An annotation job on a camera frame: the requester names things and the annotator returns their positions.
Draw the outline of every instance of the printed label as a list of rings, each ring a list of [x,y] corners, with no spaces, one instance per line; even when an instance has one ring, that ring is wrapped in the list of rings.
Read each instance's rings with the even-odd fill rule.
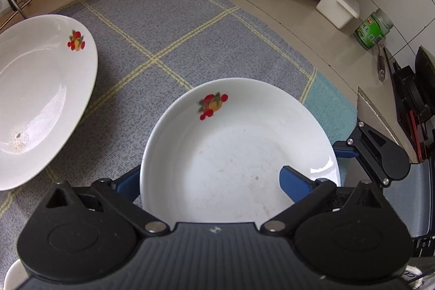
[[[384,37],[378,23],[371,16],[355,30],[355,34],[367,48],[372,48]]]

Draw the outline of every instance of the spice jar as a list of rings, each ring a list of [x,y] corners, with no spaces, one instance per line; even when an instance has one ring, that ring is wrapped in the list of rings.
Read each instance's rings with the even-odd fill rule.
[[[354,36],[362,47],[369,50],[390,32],[394,24],[390,18],[378,9],[364,20],[355,30]]]

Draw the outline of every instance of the countertop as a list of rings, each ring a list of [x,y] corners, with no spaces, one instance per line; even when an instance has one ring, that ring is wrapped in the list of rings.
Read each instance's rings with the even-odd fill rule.
[[[25,8],[29,16],[47,14],[75,0],[33,0]],[[316,10],[318,0],[230,0],[269,25],[293,48],[316,66],[355,106],[358,98],[368,103],[381,121],[384,132],[402,145],[416,162],[412,146],[400,128],[389,73],[381,83],[377,58],[353,37],[360,20],[341,31]],[[2,23],[8,15],[0,18]],[[17,15],[9,25],[22,20]]]

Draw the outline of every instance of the checkered cloth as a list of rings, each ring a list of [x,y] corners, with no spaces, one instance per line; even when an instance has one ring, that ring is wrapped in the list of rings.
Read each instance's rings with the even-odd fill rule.
[[[79,0],[58,13],[93,34],[97,81],[80,124],[50,165],[0,192],[1,283],[17,259],[21,229],[53,181],[86,186],[137,166],[159,117],[199,84],[226,77],[273,84],[298,98],[331,142],[355,126],[354,106],[304,56],[228,0]]]

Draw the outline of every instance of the white plate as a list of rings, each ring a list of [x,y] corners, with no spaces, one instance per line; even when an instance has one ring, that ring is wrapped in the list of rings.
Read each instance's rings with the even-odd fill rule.
[[[207,107],[213,115],[201,120],[197,111],[210,114]],[[178,221],[260,227],[293,204],[279,186],[284,165],[340,183],[332,146],[299,101],[257,80],[215,80],[182,95],[154,127],[142,158],[142,205],[171,228]]]
[[[24,283],[28,277],[21,260],[16,260],[6,273],[3,288],[4,290],[15,290]]]
[[[56,156],[88,104],[97,65],[91,33],[66,16],[37,16],[0,34],[0,190]]]

